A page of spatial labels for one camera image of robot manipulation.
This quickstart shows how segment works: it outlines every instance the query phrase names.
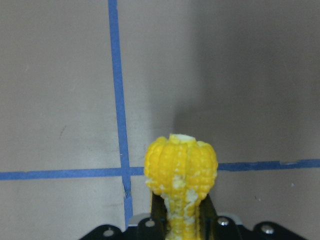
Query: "bolt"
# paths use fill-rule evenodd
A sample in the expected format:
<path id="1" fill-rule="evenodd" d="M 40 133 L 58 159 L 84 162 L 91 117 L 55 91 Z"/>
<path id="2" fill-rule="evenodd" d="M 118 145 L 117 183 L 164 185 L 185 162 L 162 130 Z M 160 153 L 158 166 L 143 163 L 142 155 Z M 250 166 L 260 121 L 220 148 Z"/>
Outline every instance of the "bolt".
<path id="1" fill-rule="evenodd" d="M 227 226 L 229 224 L 229 220 L 226 217 L 221 216 L 218 218 L 218 224 L 221 226 Z"/>
<path id="2" fill-rule="evenodd" d="M 103 232 L 103 236 L 105 237 L 111 237 L 113 234 L 115 234 L 115 232 L 110 227 L 108 230 Z"/>
<path id="3" fill-rule="evenodd" d="M 151 227 L 153 227 L 154 225 L 156 225 L 155 221 L 153 221 L 151 218 L 150 218 L 150 220 L 146 221 L 144 224 L 145 224 L 148 228 L 151 228 Z"/>
<path id="4" fill-rule="evenodd" d="M 275 232 L 274 228 L 267 224 L 262 225 L 261 230 L 265 234 L 273 234 Z"/>

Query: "gray surface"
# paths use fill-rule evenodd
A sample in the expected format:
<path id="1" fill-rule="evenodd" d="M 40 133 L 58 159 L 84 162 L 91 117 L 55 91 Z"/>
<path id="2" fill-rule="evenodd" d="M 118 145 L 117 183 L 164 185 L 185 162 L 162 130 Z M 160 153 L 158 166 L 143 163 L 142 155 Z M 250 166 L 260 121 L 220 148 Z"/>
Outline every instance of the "gray surface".
<path id="1" fill-rule="evenodd" d="M 119 0 L 131 166 L 158 136 L 214 145 L 220 163 L 320 158 L 320 2 Z M 119 167 L 108 6 L 0 1 L 0 171 Z M 133 176 L 135 214 L 150 210 Z M 320 234 L 319 169 L 220 172 L 220 212 Z M 5 239 L 124 229 L 119 177 L 0 181 Z"/>

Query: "silver screw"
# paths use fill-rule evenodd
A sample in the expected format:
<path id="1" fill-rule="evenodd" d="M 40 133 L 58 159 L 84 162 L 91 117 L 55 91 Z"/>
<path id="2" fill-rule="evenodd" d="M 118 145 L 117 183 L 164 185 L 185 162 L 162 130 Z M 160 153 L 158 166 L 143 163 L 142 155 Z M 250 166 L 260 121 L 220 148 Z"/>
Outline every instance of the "silver screw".
<path id="1" fill-rule="evenodd" d="M 273 234 L 275 232 L 274 228 L 270 225 L 267 225 L 267 224 L 262 225 L 261 230 L 265 234 Z"/>
<path id="2" fill-rule="evenodd" d="M 148 228 L 151 228 L 151 227 L 153 227 L 154 225 L 156 225 L 155 221 L 153 221 L 151 218 L 150 218 L 150 220 L 146 221 L 144 224 L 145 224 Z"/>
<path id="3" fill-rule="evenodd" d="M 227 226 L 229 224 L 229 220 L 226 217 L 221 216 L 218 218 L 218 224 L 221 226 Z"/>
<path id="4" fill-rule="evenodd" d="M 105 237 L 111 237 L 113 234 L 115 234 L 115 232 L 110 227 L 108 230 L 103 232 L 103 236 Z"/>

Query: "black mechanical part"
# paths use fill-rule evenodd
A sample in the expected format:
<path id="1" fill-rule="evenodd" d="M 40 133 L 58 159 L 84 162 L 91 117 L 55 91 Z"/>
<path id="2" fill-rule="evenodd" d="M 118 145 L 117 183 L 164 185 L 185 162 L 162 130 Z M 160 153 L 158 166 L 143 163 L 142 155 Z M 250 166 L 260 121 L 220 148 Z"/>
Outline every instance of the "black mechanical part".
<path id="1" fill-rule="evenodd" d="M 201 240 L 306 240 L 270 221 L 261 222 L 250 231 L 228 216 L 218 216 L 209 195 L 199 207 Z M 166 229 L 164 200 L 153 194 L 150 217 L 130 225 L 124 232 L 113 225 L 101 225 L 80 240 L 165 240 Z"/>

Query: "yellow corn cob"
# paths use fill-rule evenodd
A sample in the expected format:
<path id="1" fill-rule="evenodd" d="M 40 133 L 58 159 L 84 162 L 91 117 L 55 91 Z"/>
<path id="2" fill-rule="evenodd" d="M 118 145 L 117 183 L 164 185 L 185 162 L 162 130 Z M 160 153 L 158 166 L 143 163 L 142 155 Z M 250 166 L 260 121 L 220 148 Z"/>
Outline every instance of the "yellow corn cob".
<path id="1" fill-rule="evenodd" d="M 146 185 L 164 199 L 167 240 L 200 240 L 199 205 L 215 183 L 218 162 L 212 146 L 194 137 L 159 137 L 145 155 Z"/>

